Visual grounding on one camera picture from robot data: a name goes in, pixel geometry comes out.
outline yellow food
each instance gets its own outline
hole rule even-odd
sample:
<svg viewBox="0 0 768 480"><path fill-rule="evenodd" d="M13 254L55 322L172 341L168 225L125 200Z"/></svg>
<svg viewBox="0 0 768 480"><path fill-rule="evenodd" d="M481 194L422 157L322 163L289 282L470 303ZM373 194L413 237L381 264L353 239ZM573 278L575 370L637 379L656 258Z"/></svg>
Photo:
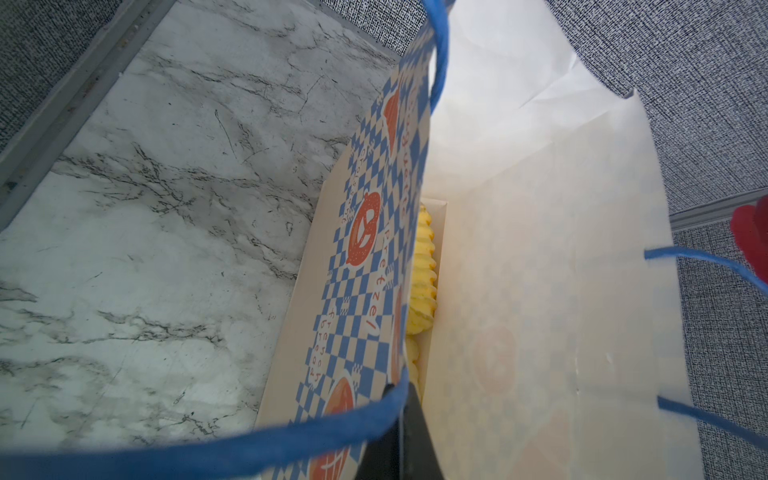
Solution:
<svg viewBox="0 0 768 480"><path fill-rule="evenodd" d="M437 309L437 289L435 288L435 266L432 258L435 252L435 231L429 225L432 216L424 205L419 209L419 225L416 228L416 245L413 253L413 271L411 273L411 297L409 300L406 333L415 335L432 328Z"/></svg>

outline white marble surface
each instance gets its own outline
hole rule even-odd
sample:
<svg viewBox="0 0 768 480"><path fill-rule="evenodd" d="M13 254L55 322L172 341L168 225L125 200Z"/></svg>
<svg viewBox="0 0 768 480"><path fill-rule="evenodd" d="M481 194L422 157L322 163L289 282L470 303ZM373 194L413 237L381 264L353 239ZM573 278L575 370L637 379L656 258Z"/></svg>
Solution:
<svg viewBox="0 0 768 480"><path fill-rule="evenodd" d="M394 65L302 0L180 0L0 234L0 445L253 426L323 178Z"/></svg>

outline paper bag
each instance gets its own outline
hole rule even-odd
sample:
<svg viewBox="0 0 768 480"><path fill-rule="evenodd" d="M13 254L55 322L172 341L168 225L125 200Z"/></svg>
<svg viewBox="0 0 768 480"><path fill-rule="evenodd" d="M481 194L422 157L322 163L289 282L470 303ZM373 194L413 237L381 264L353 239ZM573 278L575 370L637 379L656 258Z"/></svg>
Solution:
<svg viewBox="0 0 768 480"><path fill-rule="evenodd" d="M439 262L419 336L445 475L702 478L660 169L637 98L594 80L538 0L459 2L429 114L427 25L326 180L257 425L381 397L422 189ZM353 478L363 445L264 478Z"/></svg>

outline blue string handle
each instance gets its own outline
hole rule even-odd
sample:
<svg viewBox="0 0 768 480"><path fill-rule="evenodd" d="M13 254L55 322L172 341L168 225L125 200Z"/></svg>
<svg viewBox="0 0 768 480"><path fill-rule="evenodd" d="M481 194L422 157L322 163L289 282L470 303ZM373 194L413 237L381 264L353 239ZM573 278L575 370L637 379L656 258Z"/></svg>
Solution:
<svg viewBox="0 0 768 480"><path fill-rule="evenodd" d="M717 263L718 265L727 266L734 272L738 273L747 282L750 282L756 286L758 290L768 295L768 285L766 285L765 282L750 272L750 270L741 263L728 260L727 258L718 257L712 253L695 250L693 248L662 247L653 250L645 250L646 260L665 257L695 258L697 260L704 260L707 262ZM715 415L714 413L709 413L706 410L685 405L684 403L665 399L662 396L657 397L656 400L659 405L659 409L678 413L680 415L687 415L696 420L700 420L701 422L721 428L726 432L729 432L739 437L740 439L755 445L759 449L768 450L768 437L762 436L759 433L753 432L749 429L745 429L744 427L731 422L728 419L725 419L719 415Z"/></svg>
<svg viewBox="0 0 768 480"><path fill-rule="evenodd" d="M442 89L445 87L445 76L448 73L448 9L442 0L422 0L429 23L435 31L435 48L437 59L435 60L435 82L432 83L432 92L429 95L429 108L435 112L437 102L440 101Z"/></svg>
<svg viewBox="0 0 768 480"><path fill-rule="evenodd" d="M653 250L645 250L645 260L651 260L653 258L665 258L665 257L686 257L695 258L697 260L705 260L707 262L717 263L718 265L727 266L734 272L738 273L747 282L752 283L763 294L768 296L768 285L757 277L754 273L750 272L750 269L744 265L727 258L718 257L712 253L703 252L701 250L695 250L693 248L686 247L661 247Z"/></svg>
<svg viewBox="0 0 768 480"><path fill-rule="evenodd" d="M214 442L157 449L65 454L0 455L4 478L163 478L203 480L255 475L378 439L395 423L408 398L408 370L378 402L288 426Z"/></svg>
<svg viewBox="0 0 768 480"><path fill-rule="evenodd" d="M765 437L752 430L745 429L741 425L731 422L714 413L709 413L706 410L698 409L696 407L685 405L684 403L675 402L674 400L665 399L662 396L656 398L659 405L659 409L667 410L668 412L677 413L680 415L689 416L693 419L700 420L709 425L718 427L731 433L740 439L755 445L758 449L768 450L768 437Z"/></svg>

